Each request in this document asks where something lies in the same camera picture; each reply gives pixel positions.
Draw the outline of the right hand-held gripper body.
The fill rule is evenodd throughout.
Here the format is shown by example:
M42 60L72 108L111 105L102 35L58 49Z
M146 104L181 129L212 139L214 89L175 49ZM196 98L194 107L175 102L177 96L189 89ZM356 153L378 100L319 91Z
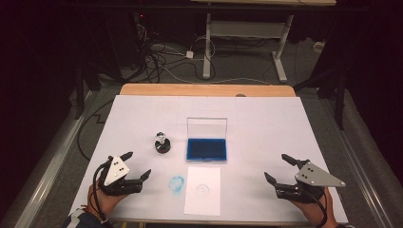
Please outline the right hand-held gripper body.
M279 199L301 203L315 203L324 195L325 187L345 187L343 180L324 171L309 160L301 161L295 174L296 184L278 183L276 194Z

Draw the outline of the white metal desk frame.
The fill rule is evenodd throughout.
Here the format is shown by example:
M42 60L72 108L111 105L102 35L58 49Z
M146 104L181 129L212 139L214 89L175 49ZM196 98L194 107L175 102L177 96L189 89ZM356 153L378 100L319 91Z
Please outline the white metal desk frame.
M203 3L207 7L217 7L218 5L235 5L240 7L313 7L324 8L333 7L336 0L192 0L193 2ZM282 62L281 54L283 52L289 31L294 19L293 13L287 13L284 22L263 23L263 22L246 22L246 21L222 21L213 20L212 13L206 14L205 48L203 54L203 79L210 79L212 70L211 59L215 54L216 47L211 41L211 37L241 37L241 38L275 38L279 39L278 49L271 53L273 64L277 71L278 79L282 83L288 81Z

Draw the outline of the black stand leg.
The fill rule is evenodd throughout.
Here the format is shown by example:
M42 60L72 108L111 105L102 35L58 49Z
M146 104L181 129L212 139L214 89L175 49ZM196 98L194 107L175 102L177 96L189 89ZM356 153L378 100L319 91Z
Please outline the black stand leg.
M82 75L82 66L78 64L75 70L76 74L76 114L75 119L78 120L83 113L85 98L84 98L84 80Z
M345 84L346 84L346 75L344 71L341 71L339 75L338 87L336 90L336 111L335 111L335 120L340 130L344 129L343 109L344 109Z

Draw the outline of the white paper sheet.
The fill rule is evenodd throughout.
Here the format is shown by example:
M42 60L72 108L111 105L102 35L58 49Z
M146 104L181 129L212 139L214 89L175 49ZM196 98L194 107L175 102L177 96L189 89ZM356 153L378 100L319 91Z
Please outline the white paper sheet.
M221 214L221 169L219 167L188 168L183 212L201 216Z

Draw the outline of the grey metal floor rail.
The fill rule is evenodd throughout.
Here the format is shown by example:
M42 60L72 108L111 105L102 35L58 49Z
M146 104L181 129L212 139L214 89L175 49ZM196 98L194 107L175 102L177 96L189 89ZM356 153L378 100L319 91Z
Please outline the grey metal floor rail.
M97 91L89 91L84 96L84 108L81 113L78 116L75 113L68 114L67 119L46 150L46 158L41 159L36 165L36 167L42 167L41 172L33 170L28 183L22 190L22 193L29 199L22 202L22 197L18 198L23 209L17 212L18 217L10 228L31 228L60 172L68 150L73 144L74 137L78 133L97 95Z
M333 163L333 168L338 170L342 162L347 162L343 176L348 186L341 195L350 222L357 228L398 228L398 203L403 198L403 187L380 153L355 104L347 102L343 126L336 123L331 102L323 100L321 105L341 143L341 157Z

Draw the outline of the blue ink pad box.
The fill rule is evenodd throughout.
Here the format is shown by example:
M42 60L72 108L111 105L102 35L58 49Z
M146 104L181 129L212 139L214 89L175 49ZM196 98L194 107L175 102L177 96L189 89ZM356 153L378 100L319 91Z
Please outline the blue ink pad box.
M188 118L186 159L189 162L226 162L226 118Z

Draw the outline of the person's right hand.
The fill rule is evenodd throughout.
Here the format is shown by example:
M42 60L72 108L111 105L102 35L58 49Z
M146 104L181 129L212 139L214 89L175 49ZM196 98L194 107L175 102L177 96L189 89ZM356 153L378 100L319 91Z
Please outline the person's right hand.
M333 198L328 188L324 189L324 195L320 198L319 202L320 204L293 201L293 204L313 226L319 228L336 228L338 223L334 215ZM326 210L327 220L325 223L323 223L324 214L321 208Z

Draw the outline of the person's left hand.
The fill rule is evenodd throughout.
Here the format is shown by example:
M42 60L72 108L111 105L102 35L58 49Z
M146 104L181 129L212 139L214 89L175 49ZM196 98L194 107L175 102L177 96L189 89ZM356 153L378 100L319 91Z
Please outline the person's left hand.
M100 213L103 213L105 217L108 217L113 213L118 203L125 198L126 195L108 196L98 187L90 185L87 193L86 209L98 219L101 219L102 216Z

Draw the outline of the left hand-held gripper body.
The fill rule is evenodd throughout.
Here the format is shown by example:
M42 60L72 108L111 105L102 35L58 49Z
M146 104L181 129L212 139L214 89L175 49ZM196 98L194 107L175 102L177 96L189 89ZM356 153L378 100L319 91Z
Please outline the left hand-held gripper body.
M122 196L140 193L143 183L135 180L127 180L125 177L129 168L120 156L108 157L104 170L99 178L99 187L108 196Z

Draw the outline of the round stamp with clear handle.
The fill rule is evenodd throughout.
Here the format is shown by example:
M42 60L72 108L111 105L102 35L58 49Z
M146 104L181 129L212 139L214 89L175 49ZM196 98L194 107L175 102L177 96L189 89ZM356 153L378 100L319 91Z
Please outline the round stamp with clear handle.
M166 138L165 134L163 132L158 132L156 134L156 141L155 144L159 143L159 144L165 144L165 145L170 145L171 146L171 142L169 139Z

